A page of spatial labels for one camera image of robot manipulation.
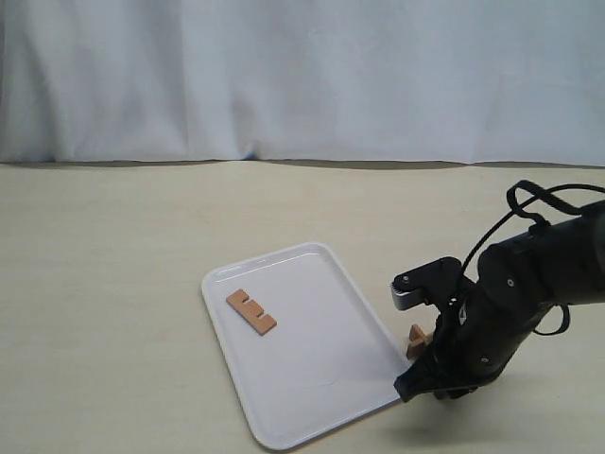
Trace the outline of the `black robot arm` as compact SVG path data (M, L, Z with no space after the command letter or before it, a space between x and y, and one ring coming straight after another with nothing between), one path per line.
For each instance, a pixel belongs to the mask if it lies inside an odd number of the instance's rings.
M477 272L477 281L468 279L446 256L394 277L398 309L425 304L440 313L432 341L394 382L403 401L471 393L502 374L552 307L603 302L603 202L489 246Z

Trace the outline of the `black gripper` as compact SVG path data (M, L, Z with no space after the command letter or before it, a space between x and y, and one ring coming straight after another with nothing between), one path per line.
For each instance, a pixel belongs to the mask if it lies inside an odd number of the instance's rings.
M400 399L456 400L496 380L539 322L539 306L507 288L492 297L468 279L436 323L433 340L394 381Z

